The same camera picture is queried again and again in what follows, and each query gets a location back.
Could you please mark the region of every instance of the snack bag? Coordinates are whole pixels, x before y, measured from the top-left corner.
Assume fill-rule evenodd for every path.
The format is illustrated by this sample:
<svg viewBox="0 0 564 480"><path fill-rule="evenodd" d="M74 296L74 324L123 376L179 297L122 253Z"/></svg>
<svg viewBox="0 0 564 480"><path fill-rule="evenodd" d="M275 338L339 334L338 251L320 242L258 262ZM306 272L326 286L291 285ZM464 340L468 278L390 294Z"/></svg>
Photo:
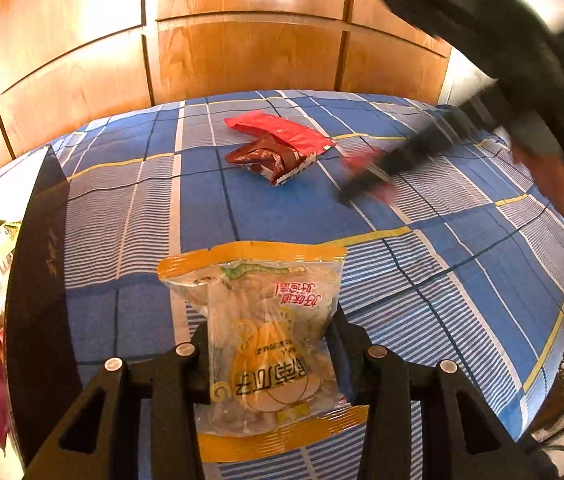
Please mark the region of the snack bag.
<svg viewBox="0 0 564 480"><path fill-rule="evenodd" d="M237 117L225 119L224 123L230 128L235 128L253 137L274 136L303 156L321 155L327 149L335 146L331 138L311 128L283 117L265 114L262 110L252 110Z"/></svg>
<svg viewBox="0 0 564 480"><path fill-rule="evenodd" d="M342 401L321 341L346 249L233 242L163 260L159 279L208 320L210 406L198 431L265 433Z"/></svg>
<svg viewBox="0 0 564 480"><path fill-rule="evenodd" d="M279 186L308 168L317 156L300 154L290 146L267 135L240 146L224 156L226 162L248 168L265 177L271 185Z"/></svg>

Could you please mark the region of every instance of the plastic bag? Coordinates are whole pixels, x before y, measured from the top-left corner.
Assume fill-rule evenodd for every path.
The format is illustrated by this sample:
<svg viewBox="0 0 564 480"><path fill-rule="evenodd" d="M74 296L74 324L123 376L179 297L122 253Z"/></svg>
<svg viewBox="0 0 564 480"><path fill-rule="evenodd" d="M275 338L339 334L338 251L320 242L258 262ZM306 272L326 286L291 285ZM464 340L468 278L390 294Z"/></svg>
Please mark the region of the plastic bag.
<svg viewBox="0 0 564 480"><path fill-rule="evenodd" d="M163 260L159 279L208 320L210 406L198 431L265 433L342 401L321 341L346 249L233 242Z"/></svg>

